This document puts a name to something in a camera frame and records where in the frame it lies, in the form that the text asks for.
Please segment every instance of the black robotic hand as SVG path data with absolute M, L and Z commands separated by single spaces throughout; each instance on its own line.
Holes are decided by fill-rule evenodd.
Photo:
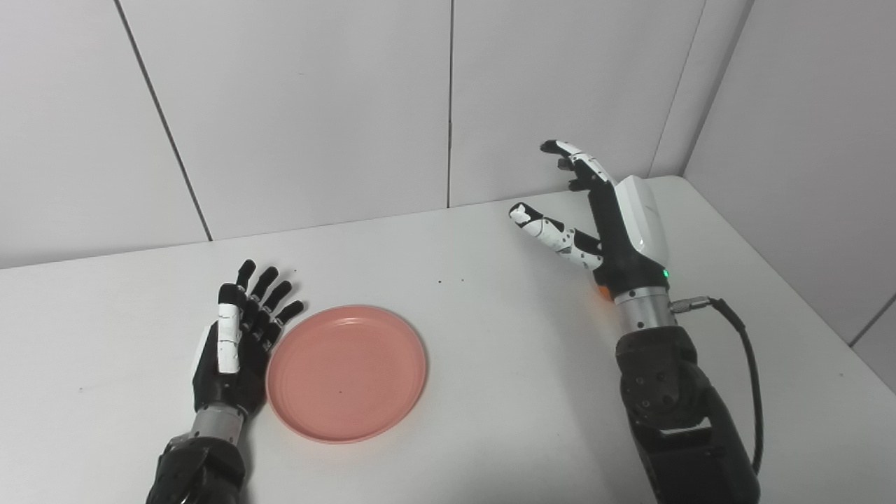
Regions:
M 236 504 L 246 481 L 246 467 L 237 449 L 243 423 L 264 404 L 264 373 L 269 352 L 283 326 L 305 309 L 293 301 L 279 314 L 272 311 L 292 290 L 277 279 L 274 267 L 264 271 L 246 293 L 255 263 L 247 260 L 236 283 L 221 285 L 218 321 L 205 338 L 193 376 L 193 427 L 173 438 L 159 457 L 148 504 Z
M 255 263 L 247 260 L 239 269 L 237 283 L 221 285 L 218 294 L 219 317 L 209 330 L 202 356 L 193 376 L 194 409 L 223 403 L 251 416 L 264 403 L 264 373 L 271 347 L 289 320 L 305 309 L 302 301 L 293 301 L 279 314 L 272 311 L 292 290 L 283 281 L 267 299 L 268 288 L 279 272 L 269 267 L 247 293 Z

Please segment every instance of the white table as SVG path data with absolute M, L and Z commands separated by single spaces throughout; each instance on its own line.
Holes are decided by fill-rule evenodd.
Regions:
M 893 502 L 896 396 L 686 181 L 650 184 L 673 296 L 724 297 L 753 337 L 763 502 Z M 582 194 L 526 200 L 593 230 Z M 429 374 L 407 418 L 354 445 L 300 438 L 263 408 L 247 501 L 653 502 L 617 392 L 614 309 L 511 223 L 512 203 L 0 270 L 3 501 L 143 502 L 192 422 L 190 361 L 218 286 L 251 257 L 289 268 L 307 313 L 405 317 Z M 752 450 L 737 335 L 711 310 L 679 322 Z

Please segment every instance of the wall seam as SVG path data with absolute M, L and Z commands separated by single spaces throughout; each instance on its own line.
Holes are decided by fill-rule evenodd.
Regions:
M 134 52 L 134 57 L 137 58 L 137 65 L 140 67 L 140 72 L 143 75 L 143 80 L 146 82 L 146 87 L 150 92 L 150 96 L 152 97 L 152 103 L 153 105 L 155 105 L 156 112 L 159 114 L 159 120 L 162 123 L 162 128 L 165 130 L 165 136 L 168 138 L 168 143 L 171 145 L 171 150 L 174 152 L 174 157 L 177 160 L 177 166 L 180 168 L 181 176 L 184 178 L 184 183 L 186 184 L 186 190 L 190 193 L 190 198 L 193 200 L 193 207 L 196 209 L 196 214 L 199 216 L 199 222 L 202 223 L 202 230 L 205 231 L 205 238 L 209 241 L 212 241 L 211 231 L 209 231 L 209 225 L 205 221 L 205 215 L 202 213 L 202 207 L 199 206 L 199 199 L 196 198 L 196 193 L 195 191 L 193 191 L 193 184 L 190 182 L 190 176 L 186 173 L 184 160 L 180 157 L 180 151 L 177 149 L 177 144 L 174 141 L 174 136 L 171 134 L 171 128 L 168 126 L 168 120 L 165 119 L 165 113 L 162 111 L 162 106 L 159 103 L 159 96 L 156 94 L 156 89 L 152 86 L 150 74 L 146 70 L 146 64 L 144 64 L 143 62 L 143 57 L 140 55 L 140 49 L 137 48 L 137 41 L 134 38 L 134 33 L 131 31 L 131 25 L 127 22 L 127 17 L 125 16 L 125 9 L 122 7 L 120 0 L 113 0 L 113 2 L 115 2 L 116 9 L 118 10 L 118 16 L 121 18 L 121 23 L 125 26 L 125 33 L 127 33 L 127 38 L 131 43 L 131 50 Z

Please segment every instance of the robotic finger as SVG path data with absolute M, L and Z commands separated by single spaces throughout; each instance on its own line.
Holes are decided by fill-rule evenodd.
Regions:
M 546 217 L 525 203 L 515 204 L 510 217 L 517 226 L 574 265 L 595 271 L 604 262 L 600 253 L 600 240 Z
M 566 171 L 574 171 L 578 178 L 601 180 L 611 186 L 616 185 L 616 181 L 613 180 L 604 167 L 600 166 L 600 163 L 594 159 L 594 156 L 571 143 L 562 140 L 548 140 L 541 144 L 541 151 L 562 156 L 557 160 L 557 167 Z M 587 187 L 580 180 L 573 180 L 570 182 L 569 188 L 572 191 L 582 191 Z

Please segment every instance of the prosthetic hand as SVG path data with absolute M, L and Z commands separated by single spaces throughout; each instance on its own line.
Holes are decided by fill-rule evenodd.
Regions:
M 196 418 L 159 456 L 147 504 L 236 504 L 246 478 L 237 450 L 246 420 L 264 404 L 264 373 L 283 326 L 305 309 L 293 301 L 273 310 L 292 286 L 281 282 L 264 299 L 278 272 L 262 273 L 246 293 L 255 263 L 239 268 L 236 283 L 221 285 L 218 320 L 211 326 L 193 376 Z
M 575 265 L 592 271 L 618 307 L 625 335 L 616 346 L 620 392 L 635 445 L 660 504 L 752 504 L 762 458 L 762 405 L 752 346 L 743 322 L 724 300 L 669 302 L 668 246 L 656 201 L 631 176 L 617 184 L 574 145 L 549 140 L 543 152 L 561 156 L 572 191 L 588 191 L 598 236 L 592 237 L 518 203 L 510 216 L 530 235 Z M 728 408 L 697 366 L 697 352 L 675 314 L 718 309 L 741 334 L 750 364 L 756 412 L 753 466 Z

